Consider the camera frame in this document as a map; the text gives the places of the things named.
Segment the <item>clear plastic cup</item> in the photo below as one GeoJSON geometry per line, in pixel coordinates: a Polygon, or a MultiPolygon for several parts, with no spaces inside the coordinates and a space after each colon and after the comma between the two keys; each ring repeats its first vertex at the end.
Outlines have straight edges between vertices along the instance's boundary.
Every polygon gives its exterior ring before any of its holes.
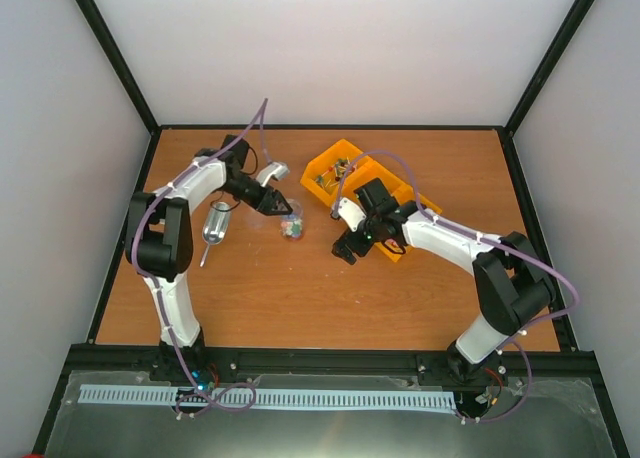
{"type": "Polygon", "coordinates": [[[291,212],[288,215],[281,216],[280,233],[285,239],[299,240],[304,235],[303,207],[294,199],[288,199],[287,203],[291,208],[291,212]]]}

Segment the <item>yellow three-compartment bin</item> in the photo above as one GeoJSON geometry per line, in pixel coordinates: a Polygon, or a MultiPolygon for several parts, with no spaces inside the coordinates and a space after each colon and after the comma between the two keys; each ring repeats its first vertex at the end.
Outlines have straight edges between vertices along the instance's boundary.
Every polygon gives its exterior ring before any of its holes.
{"type": "Polygon", "coordinates": [[[401,219],[417,210],[413,187],[349,141],[341,139],[313,158],[306,165],[300,184],[328,207],[346,197],[361,207],[366,218],[389,220],[395,226],[395,236],[372,248],[379,249],[391,261],[399,261],[411,250],[401,235],[401,219]],[[339,185],[327,193],[314,183],[314,178],[339,158],[349,158],[351,164],[339,185]]]}

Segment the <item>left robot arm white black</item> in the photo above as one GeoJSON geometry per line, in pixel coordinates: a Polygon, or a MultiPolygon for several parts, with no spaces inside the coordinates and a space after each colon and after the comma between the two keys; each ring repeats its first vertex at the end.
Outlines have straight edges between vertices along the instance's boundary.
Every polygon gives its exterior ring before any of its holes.
{"type": "Polygon", "coordinates": [[[256,175],[244,171],[250,144],[228,135],[220,149],[199,150],[187,168],[153,192],[138,191],[129,203],[125,255],[149,288],[161,327],[161,342],[174,349],[172,366],[186,380],[208,368],[202,327],[195,317],[187,270],[193,258],[191,215],[221,191],[264,216],[285,216],[292,207],[270,182],[289,173],[270,161],[256,175]]]}

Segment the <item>silver metal scoop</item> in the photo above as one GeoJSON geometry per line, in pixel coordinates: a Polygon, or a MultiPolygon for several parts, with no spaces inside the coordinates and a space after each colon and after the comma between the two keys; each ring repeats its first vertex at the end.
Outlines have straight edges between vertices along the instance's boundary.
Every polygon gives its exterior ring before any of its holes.
{"type": "Polygon", "coordinates": [[[223,201],[212,203],[209,207],[202,229],[205,248],[199,262],[200,267],[205,265],[210,249],[224,240],[229,227],[231,214],[231,205],[223,201]]]}

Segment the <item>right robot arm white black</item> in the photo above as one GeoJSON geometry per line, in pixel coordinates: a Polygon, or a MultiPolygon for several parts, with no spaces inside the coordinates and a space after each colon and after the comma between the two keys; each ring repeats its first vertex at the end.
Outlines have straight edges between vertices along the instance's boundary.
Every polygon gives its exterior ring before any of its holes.
{"type": "Polygon", "coordinates": [[[401,204],[380,179],[340,197],[331,215],[343,220],[346,231],[334,242],[334,256],[355,264],[377,244],[395,244],[430,252],[473,278],[479,315],[449,346],[448,368],[458,382],[476,370],[509,338],[524,330],[555,299],[551,269],[540,262],[529,239],[518,232],[484,234],[445,219],[425,205],[401,204]]]}

